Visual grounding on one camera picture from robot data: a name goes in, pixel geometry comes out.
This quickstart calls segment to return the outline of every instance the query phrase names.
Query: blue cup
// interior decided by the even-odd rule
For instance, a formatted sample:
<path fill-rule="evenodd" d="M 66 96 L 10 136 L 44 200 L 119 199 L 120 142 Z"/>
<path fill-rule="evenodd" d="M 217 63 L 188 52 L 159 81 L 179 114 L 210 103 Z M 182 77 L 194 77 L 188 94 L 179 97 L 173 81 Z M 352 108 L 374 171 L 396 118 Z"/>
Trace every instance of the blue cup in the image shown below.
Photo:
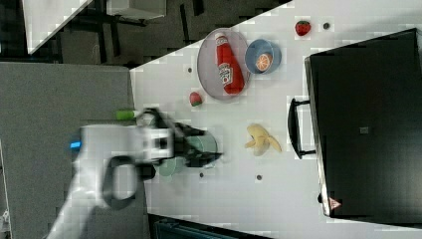
<path fill-rule="evenodd" d="M 270 67 L 265 72 L 261 72 L 257 66 L 257 60 L 262 54 L 270 54 L 273 57 Z M 248 71 L 253 74 L 269 74 L 273 72 L 282 61 L 282 52 L 280 48 L 274 43 L 258 39 L 249 45 L 245 54 L 245 63 Z"/>

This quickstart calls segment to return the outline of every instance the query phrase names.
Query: ketchup bottle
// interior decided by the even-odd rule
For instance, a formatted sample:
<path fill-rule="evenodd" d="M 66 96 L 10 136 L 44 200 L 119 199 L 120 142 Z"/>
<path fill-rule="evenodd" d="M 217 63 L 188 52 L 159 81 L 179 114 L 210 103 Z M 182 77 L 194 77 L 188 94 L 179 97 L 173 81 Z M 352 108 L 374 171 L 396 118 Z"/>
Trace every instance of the ketchup bottle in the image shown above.
<path fill-rule="evenodd" d="M 242 70 L 233 55 L 229 41 L 223 33 L 215 35 L 217 43 L 217 66 L 224 91 L 229 95 L 237 95 L 245 87 Z"/>

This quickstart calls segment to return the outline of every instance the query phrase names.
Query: red triangle sticker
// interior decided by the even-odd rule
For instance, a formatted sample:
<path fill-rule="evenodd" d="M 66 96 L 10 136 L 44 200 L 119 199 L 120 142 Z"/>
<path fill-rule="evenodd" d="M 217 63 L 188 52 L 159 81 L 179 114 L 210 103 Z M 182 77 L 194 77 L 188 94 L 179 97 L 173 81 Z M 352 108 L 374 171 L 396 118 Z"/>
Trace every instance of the red triangle sticker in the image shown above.
<path fill-rule="evenodd" d="M 335 201 L 334 199 L 330 197 L 328 199 L 329 199 L 329 207 L 331 208 L 331 210 L 334 210 L 335 208 L 341 206 L 341 203 Z"/>

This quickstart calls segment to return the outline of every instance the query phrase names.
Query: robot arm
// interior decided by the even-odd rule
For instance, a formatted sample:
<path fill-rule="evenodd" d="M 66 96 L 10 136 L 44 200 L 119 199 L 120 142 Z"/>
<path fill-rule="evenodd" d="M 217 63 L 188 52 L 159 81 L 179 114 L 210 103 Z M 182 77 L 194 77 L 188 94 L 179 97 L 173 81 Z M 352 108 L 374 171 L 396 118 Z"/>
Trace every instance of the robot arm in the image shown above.
<path fill-rule="evenodd" d="M 184 156 L 187 166 L 200 167 L 221 155 L 200 152 L 185 138 L 205 131 L 165 119 L 157 109 L 146 109 L 144 113 L 153 115 L 154 123 L 83 127 L 81 152 L 74 162 L 77 174 L 47 239 L 77 239 L 95 207 L 120 210 L 127 206 L 133 195 L 125 199 L 113 195 L 113 172 L 121 165 L 135 167 Z M 137 181 L 137 176 L 128 180 Z"/>
<path fill-rule="evenodd" d="M 80 177 L 75 176 L 73 184 L 76 185 L 78 180 Z M 94 198 L 92 192 L 82 188 L 70 192 L 47 239 L 80 238 L 96 206 Z"/>

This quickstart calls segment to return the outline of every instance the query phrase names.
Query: gray panel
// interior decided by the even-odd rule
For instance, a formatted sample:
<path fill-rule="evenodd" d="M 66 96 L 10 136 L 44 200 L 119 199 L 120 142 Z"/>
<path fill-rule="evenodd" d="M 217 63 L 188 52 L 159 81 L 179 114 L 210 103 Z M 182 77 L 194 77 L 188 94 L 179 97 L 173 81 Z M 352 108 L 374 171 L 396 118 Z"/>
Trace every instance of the gray panel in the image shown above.
<path fill-rule="evenodd" d="M 128 70 L 0 64 L 0 73 L 0 138 L 12 235 L 42 238 L 64 204 L 72 179 L 71 135 L 92 121 L 110 123 L 117 109 L 133 108 Z M 140 189 L 142 196 L 133 207 L 95 210 L 85 238 L 141 237 Z"/>

